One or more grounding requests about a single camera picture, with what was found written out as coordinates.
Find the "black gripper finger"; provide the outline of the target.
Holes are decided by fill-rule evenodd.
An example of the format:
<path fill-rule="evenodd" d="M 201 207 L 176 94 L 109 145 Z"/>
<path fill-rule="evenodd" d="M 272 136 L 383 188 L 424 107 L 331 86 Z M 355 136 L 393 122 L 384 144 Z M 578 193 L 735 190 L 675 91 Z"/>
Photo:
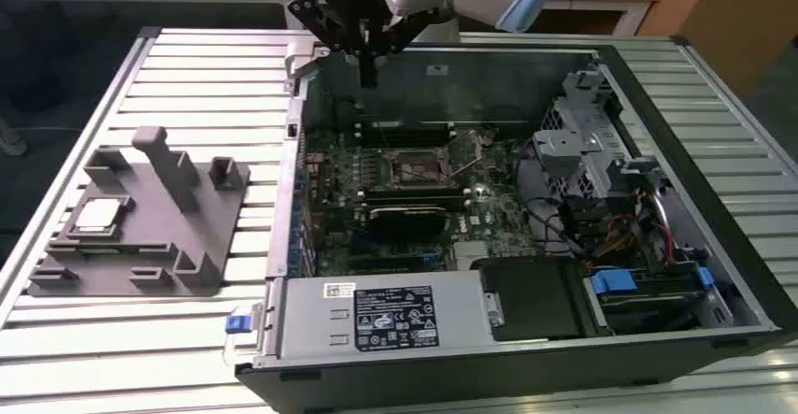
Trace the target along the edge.
<path fill-rule="evenodd" d="M 437 22 L 437 9 L 409 14 L 389 23 L 385 17 L 368 20 L 368 87 L 377 86 L 376 59 L 397 54 L 421 31 Z"/>
<path fill-rule="evenodd" d="M 329 50 L 353 57 L 360 87 L 368 88 L 368 44 L 363 37 L 355 2 L 356 0 L 291 0 L 288 9 Z"/>

